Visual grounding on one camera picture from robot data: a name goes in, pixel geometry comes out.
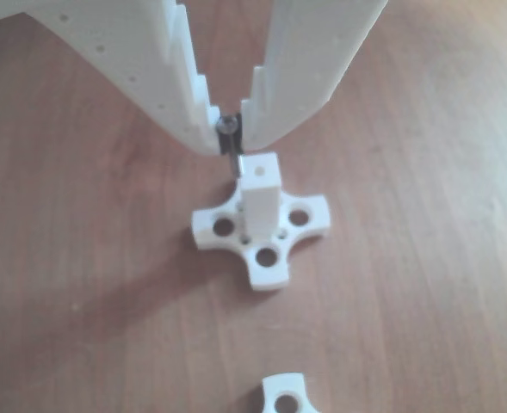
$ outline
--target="small hole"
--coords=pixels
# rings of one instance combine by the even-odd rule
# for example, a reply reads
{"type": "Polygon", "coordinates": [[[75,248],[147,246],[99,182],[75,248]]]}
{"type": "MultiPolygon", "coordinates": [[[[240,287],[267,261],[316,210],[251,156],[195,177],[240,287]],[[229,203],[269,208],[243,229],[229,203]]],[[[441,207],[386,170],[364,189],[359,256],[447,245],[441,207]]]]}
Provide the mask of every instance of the small hole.
{"type": "Polygon", "coordinates": [[[262,248],[255,256],[259,265],[263,267],[272,267],[278,261],[278,256],[270,248],[262,248]]]}
{"type": "Polygon", "coordinates": [[[288,231],[286,231],[285,228],[281,228],[279,231],[278,231],[278,238],[279,239],[286,239],[288,237],[288,231]]]}
{"type": "Polygon", "coordinates": [[[219,237],[228,237],[234,232],[234,223],[228,218],[219,218],[213,225],[213,232],[219,237]]]}
{"type": "Polygon", "coordinates": [[[247,245],[248,243],[251,242],[251,237],[248,237],[247,235],[242,235],[239,238],[239,242],[242,243],[243,245],[247,245]]]}
{"type": "Polygon", "coordinates": [[[308,213],[300,209],[296,209],[289,214],[289,222],[295,226],[303,226],[309,221],[308,213]]]}
{"type": "Polygon", "coordinates": [[[297,400],[288,395],[279,396],[274,403],[274,408],[278,413],[296,413],[299,411],[297,400]]]}

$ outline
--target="mounting hole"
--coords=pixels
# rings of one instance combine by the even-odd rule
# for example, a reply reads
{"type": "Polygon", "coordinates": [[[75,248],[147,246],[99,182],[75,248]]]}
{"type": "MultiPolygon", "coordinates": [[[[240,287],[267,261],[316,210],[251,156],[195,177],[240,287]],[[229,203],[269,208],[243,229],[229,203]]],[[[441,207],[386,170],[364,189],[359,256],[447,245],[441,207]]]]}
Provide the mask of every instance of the mounting hole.
{"type": "Polygon", "coordinates": [[[219,237],[228,237],[234,232],[234,223],[228,218],[219,218],[213,225],[213,232],[219,237]]]}
{"type": "Polygon", "coordinates": [[[278,255],[270,248],[262,248],[255,255],[257,263],[262,267],[272,267],[278,261],[278,255]]]}
{"type": "Polygon", "coordinates": [[[294,209],[289,214],[289,222],[291,222],[295,226],[303,226],[306,225],[309,221],[308,213],[303,211],[302,209],[294,209]]]}
{"type": "Polygon", "coordinates": [[[299,411],[299,403],[293,396],[279,396],[274,403],[274,408],[278,413],[296,413],[299,411]]]}
{"type": "Polygon", "coordinates": [[[248,243],[251,242],[251,237],[244,234],[244,235],[240,236],[239,242],[242,243],[242,245],[247,245],[248,243]]]}
{"type": "Polygon", "coordinates": [[[280,228],[277,235],[278,239],[286,239],[288,237],[288,230],[280,228]]]}

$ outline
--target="metal screw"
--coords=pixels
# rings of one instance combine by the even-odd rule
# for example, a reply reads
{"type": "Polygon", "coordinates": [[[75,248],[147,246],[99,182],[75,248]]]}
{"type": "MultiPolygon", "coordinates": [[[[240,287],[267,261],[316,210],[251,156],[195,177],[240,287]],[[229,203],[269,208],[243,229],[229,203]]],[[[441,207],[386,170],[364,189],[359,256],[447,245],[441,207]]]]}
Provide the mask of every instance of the metal screw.
{"type": "Polygon", "coordinates": [[[238,118],[233,114],[221,116],[217,121],[217,132],[223,135],[233,135],[238,128],[238,118]]]}
{"type": "Polygon", "coordinates": [[[244,174],[244,160],[242,154],[236,148],[236,142],[232,136],[239,128],[238,118],[233,114],[221,116],[217,121],[217,132],[226,135],[230,148],[228,156],[230,157],[230,168],[235,178],[239,178],[244,174]]]}

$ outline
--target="white plastic frame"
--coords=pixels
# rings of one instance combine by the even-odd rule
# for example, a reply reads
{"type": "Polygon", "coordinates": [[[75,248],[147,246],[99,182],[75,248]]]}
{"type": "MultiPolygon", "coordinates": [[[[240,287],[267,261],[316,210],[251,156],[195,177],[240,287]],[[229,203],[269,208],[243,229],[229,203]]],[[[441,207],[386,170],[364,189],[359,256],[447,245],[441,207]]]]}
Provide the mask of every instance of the white plastic frame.
{"type": "MultiPolygon", "coordinates": [[[[263,66],[242,101],[243,147],[261,149],[330,99],[387,0],[274,0],[263,66]]],[[[197,73],[184,5],[175,0],[0,0],[26,11],[189,149],[219,153],[219,108],[197,73]]]]}

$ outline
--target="white 3d printed part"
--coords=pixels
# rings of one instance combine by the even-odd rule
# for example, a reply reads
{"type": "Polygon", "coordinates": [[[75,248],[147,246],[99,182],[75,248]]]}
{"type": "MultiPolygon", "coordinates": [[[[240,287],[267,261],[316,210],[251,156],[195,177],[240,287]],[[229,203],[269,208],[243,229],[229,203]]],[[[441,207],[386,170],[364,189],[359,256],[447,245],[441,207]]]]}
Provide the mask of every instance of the white 3d printed part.
{"type": "MultiPolygon", "coordinates": [[[[263,66],[242,101],[243,148],[261,149],[330,99],[387,0],[274,0],[263,66]]],[[[28,12],[189,149],[219,153],[207,81],[175,0],[0,0],[28,12]]]]}
{"type": "Polygon", "coordinates": [[[242,256],[254,290],[282,288],[289,282],[289,251],[303,238],[327,233],[330,209],[323,195],[296,197],[281,190],[274,152],[244,157],[244,169],[226,203],[192,214],[195,243],[200,250],[242,256]],[[228,231],[218,233],[221,223],[228,231]]]}
{"type": "Polygon", "coordinates": [[[263,379],[263,413],[276,413],[278,399],[289,397],[297,403],[297,413],[318,413],[306,395],[305,378],[301,373],[282,373],[263,379]]]}
{"type": "Polygon", "coordinates": [[[195,66],[186,8],[175,0],[66,0],[28,13],[64,39],[173,138],[217,155],[207,80],[195,66]]]}

